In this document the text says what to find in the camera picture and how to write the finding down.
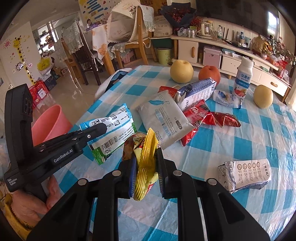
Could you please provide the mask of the person's left hand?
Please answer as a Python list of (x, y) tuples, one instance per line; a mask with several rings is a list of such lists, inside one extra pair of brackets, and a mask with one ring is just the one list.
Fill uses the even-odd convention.
[(61, 198), (60, 188), (54, 175), (47, 183), (49, 195), (46, 202), (39, 198), (17, 190), (13, 193), (11, 208), (15, 216), (25, 225), (34, 227), (40, 220), (40, 214), (45, 215)]

